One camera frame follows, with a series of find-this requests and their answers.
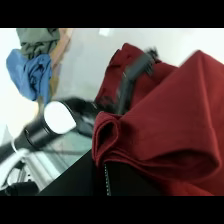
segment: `crumpled red cloth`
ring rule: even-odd
[[[124,44],[96,97],[116,90],[142,51]],[[127,163],[154,178],[166,195],[224,195],[224,65],[197,51],[179,68],[160,62],[136,83],[123,116],[100,112],[92,155],[97,166]]]

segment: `blue cloth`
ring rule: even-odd
[[[28,60],[19,50],[14,49],[6,59],[6,66],[12,81],[24,97],[35,101],[38,96],[42,96],[44,105],[49,102],[48,88],[52,70],[48,54]]]

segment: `gray-green garment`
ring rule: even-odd
[[[28,59],[49,54],[60,40],[58,28],[16,28],[21,53]]]

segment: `folded clothes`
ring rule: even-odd
[[[58,28],[16,28],[21,53],[28,59],[49,54],[60,40]]]
[[[28,60],[19,50],[14,49],[6,60],[6,66],[12,81],[24,97],[35,101],[42,96],[44,105],[49,102],[48,88],[52,70],[48,54]]]
[[[129,44],[115,53],[96,101],[115,100],[125,67],[142,53]],[[224,195],[223,86],[224,65],[201,51],[179,68],[155,64],[137,80],[129,112],[97,116],[96,165],[129,164],[166,195]]]

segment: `crumpled blue cloth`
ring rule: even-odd
[[[49,102],[48,88],[52,70],[48,54],[28,60],[19,50],[13,49],[6,59],[6,66],[12,81],[24,97],[35,101],[38,96],[42,96],[44,105]]]

